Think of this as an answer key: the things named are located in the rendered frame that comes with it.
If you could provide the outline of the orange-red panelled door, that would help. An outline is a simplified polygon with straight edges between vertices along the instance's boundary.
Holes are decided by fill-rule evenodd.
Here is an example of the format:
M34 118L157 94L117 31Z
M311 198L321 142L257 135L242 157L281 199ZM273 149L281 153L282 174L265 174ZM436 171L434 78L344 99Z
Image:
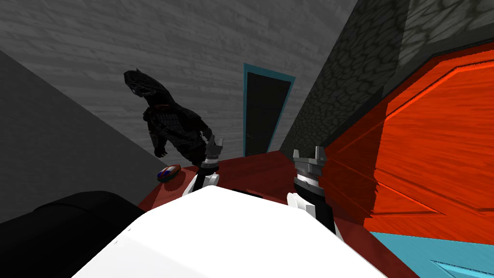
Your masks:
M494 245L494 42L430 59L325 152L368 231Z

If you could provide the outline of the teal panelled door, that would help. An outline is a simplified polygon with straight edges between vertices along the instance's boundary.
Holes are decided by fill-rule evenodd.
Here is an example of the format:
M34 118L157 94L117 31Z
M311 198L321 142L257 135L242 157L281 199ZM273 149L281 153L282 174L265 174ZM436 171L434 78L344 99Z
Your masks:
M494 278L494 245L376 232L373 235L419 278Z

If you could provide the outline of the dark door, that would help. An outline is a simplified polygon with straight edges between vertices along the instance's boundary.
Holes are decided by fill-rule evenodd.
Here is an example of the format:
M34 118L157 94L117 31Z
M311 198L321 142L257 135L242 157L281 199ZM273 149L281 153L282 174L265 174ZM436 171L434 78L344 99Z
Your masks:
M245 156L266 153L291 82L247 74Z

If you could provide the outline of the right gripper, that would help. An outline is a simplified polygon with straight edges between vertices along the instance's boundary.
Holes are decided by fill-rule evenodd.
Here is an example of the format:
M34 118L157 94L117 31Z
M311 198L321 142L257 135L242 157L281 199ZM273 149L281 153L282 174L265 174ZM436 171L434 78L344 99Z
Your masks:
M315 158L301 158L299 151L294 149L293 160L297 171L311 175L322 175L322 168L327 162L327 156L322 146L316 146Z

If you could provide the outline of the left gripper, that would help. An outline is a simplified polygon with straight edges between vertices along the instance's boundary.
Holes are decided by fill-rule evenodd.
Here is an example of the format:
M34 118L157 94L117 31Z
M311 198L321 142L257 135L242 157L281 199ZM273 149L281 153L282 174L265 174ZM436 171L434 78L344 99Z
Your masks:
M218 157L223 148L223 139L219 139L215 145L215 136L211 135L207 142L206 157Z

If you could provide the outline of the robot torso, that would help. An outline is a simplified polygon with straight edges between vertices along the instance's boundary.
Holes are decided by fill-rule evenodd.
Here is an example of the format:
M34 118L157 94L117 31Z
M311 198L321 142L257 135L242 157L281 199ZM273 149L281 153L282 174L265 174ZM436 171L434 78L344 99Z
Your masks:
M387 278L308 212L208 186L129 224L73 278Z

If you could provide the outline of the black dinosaur figure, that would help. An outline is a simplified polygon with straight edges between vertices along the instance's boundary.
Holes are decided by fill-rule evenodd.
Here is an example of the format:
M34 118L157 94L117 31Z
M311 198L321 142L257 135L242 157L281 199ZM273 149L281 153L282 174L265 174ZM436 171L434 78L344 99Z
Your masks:
M197 113L174 101L169 91L151 76L138 69L128 70L123 75L131 92L148 104L143 120L147 123L154 155L166 156L165 146L171 142L185 159L200 167L206 159L206 141L212 136L211 128Z

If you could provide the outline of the small red and blue object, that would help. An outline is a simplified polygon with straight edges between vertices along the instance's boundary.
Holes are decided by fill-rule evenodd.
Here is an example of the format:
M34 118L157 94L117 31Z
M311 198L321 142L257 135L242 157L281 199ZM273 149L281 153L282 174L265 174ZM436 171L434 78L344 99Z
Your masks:
M161 170L157 174L157 180L159 183L168 183L172 181L181 171L181 165L180 164L175 164L175 165L170 165L163 170Z

